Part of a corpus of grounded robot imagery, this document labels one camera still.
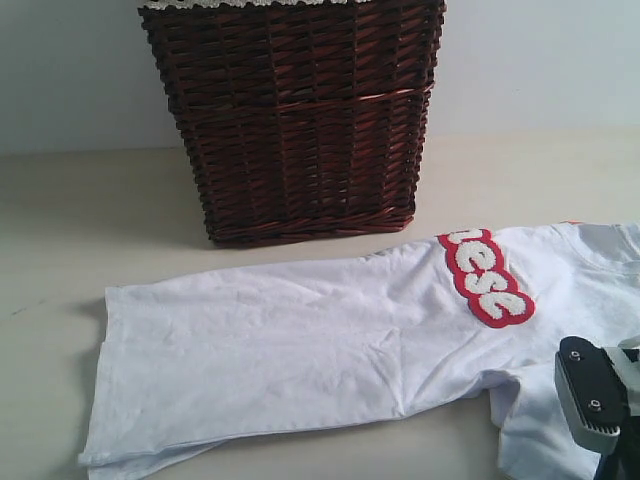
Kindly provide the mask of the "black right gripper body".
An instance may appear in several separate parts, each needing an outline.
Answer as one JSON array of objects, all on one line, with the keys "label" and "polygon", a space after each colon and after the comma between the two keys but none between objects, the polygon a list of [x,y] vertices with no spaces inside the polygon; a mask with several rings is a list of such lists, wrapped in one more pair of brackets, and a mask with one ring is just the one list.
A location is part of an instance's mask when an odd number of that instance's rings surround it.
[{"label": "black right gripper body", "polygon": [[639,480],[639,425],[628,424],[611,455],[603,455],[594,475],[594,480]]}]

